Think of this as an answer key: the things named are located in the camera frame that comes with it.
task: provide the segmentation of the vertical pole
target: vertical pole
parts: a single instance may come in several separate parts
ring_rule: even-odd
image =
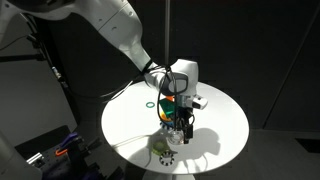
[[[166,0],[165,12],[165,44],[164,44],[164,58],[165,65],[169,64],[169,39],[170,39],[170,0]]]

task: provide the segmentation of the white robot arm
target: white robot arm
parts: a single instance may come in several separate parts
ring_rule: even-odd
[[[127,0],[0,0],[0,42],[11,18],[19,13],[46,20],[61,20],[71,13],[79,14],[126,54],[141,72],[148,72],[145,79],[149,85],[164,95],[175,95],[181,109],[203,109],[207,105],[207,100],[196,93],[196,62],[178,60],[172,65],[175,81],[165,77],[164,69],[152,69],[157,65],[141,45],[142,25]],[[26,164],[0,132],[0,179],[21,179],[19,177],[41,179],[41,172]]]

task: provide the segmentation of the white round table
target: white round table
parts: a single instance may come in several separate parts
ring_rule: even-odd
[[[208,105],[194,109],[194,137],[189,144],[168,142],[177,152],[172,165],[162,165],[159,155],[152,153],[153,143],[163,139],[163,134],[156,108],[158,92],[144,82],[130,86],[105,107],[104,136],[123,158],[147,170],[144,179],[194,179],[192,174],[216,169],[235,158],[249,135],[246,115],[232,98],[200,82],[197,94],[206,98]],[[147,107],[148,102],[155,106]]]

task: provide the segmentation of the green ring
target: green ring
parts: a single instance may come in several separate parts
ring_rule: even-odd
[[[153,108],[155,106],[154,102],[147,102],[147,108]]]

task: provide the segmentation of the equipment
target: equipment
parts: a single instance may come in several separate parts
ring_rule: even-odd
[[[153,63],[140,42],[140,20],[127,0],[0,0],[0,5],[0,42],[11,18],[19,13],[46,20],[61,20],[71,13],[84,17],[108,42],[130,58],[146,83],[159,91],[159,97],[160,93],[174,96],[174,113],[170,117],[173,137],[181,133],[183,139],[178,141],[183,143],[192,138],[193,126],[189,123],[189,118],[194,118],[192,110],[207,105],[207,100],[196,93],[198,65],[187,60],[178,60],[171,67]],[[41,172],[28,166],[1,133],[0,147],[0,179],[18,179],[19,175],[26,179],[41,177]]]

